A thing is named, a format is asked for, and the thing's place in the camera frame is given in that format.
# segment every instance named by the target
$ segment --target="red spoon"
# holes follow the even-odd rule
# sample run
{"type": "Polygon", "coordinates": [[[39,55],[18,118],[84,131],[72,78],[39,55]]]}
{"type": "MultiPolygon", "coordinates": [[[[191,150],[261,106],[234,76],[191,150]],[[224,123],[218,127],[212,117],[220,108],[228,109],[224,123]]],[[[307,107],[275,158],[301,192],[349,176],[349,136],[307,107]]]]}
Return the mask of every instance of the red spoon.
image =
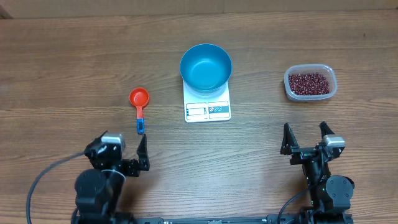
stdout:
{"type": "Polygon", "coordinates": [[[130,93],[130,103],[137,108],[137,133],[144,134],[145,126],[144,126],[144,113],[142,109],[144,109],[149,102],[149,94],[148,91],[144,88],[135,88],[130,93]]]}

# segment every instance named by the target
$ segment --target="white scale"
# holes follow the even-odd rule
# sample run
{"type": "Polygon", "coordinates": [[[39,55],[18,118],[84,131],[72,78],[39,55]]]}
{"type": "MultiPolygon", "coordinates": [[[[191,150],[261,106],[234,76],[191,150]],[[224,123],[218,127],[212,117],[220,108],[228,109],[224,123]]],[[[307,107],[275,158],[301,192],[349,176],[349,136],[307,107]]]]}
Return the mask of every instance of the white scale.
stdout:
{"type": "Polygon", "coordinates": [[[183,81],[183,92],[186,122],[229,121],[231,119],[228,82],[213,93],[199,93],[183,81]]]}

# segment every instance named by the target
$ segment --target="plastic container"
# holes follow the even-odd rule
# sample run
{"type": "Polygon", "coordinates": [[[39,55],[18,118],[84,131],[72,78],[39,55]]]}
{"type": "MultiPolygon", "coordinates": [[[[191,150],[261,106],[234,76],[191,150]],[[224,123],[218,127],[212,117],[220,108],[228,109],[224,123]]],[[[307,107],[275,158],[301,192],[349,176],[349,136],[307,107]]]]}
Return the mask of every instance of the plastic container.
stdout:
{"type": "Polygon", "coordinates": [[[287,98],[292,101],[314,101],[325,100],[331,98],[337,91],[336,75],[331,67],[324,64],[307,64],[307,65],[294,65],[290,67],[285,73],[285,90],[287,98]],[[297,95],[292,92],[289,85],[289,74],[304,74],[304,73],[322,73],[322,75],[329,82],[329,94],[323,95],[297,95]]]}

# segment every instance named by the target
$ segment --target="wooden surface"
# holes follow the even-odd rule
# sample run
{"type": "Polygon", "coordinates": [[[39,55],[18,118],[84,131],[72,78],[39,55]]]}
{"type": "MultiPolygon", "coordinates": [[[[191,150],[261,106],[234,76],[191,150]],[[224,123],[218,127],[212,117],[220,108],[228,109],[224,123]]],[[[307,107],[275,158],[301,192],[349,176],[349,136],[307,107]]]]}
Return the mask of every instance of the wooden surface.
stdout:
{"type": "MultiPolygon", "coordinates": [[[[283,124],[301,146],[327,121],[346,139],[332,174],[351,177],[356,223],[398,223],[398,11],[280,12],[206,16],[0,21],[0,223],[25,223],[25,198],[50,163],[84,150],[105,129],[135,156],[130,91],[144,110],[151,170],[124,186],[136,217],[258,217],[305,188],[300,166],[279,154],[283,124]],[[231,121],[187,124],[178,65],[191,46],[230,54],[231,121]],[[292,65],[334,68],[337,94],[293,103],[282,83],[292,65]]],[[[32,197],[34,223],[69,223],[73,184],[87,158],[47,174],[32,197]]],[[[288,207],[308,205],[303,198],[288,207]]]]}
{"type": "Polygon", "coordinates": [[[1,6],[6,18],[23,19],[395,9],[398,0],[0,0],[1,6]]]}

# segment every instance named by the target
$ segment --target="blue spoon handle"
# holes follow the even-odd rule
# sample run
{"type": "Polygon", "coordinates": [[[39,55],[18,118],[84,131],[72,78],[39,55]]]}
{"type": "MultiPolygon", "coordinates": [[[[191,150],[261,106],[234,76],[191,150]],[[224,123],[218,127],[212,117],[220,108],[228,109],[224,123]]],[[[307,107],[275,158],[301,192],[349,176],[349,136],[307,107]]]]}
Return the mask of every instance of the blue spoon handle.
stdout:
{"type": "Polygon", "coordinates": [[[144,125],[144,118],[137,119],[137,133],[144,134],[145,125],[144,125]]]}

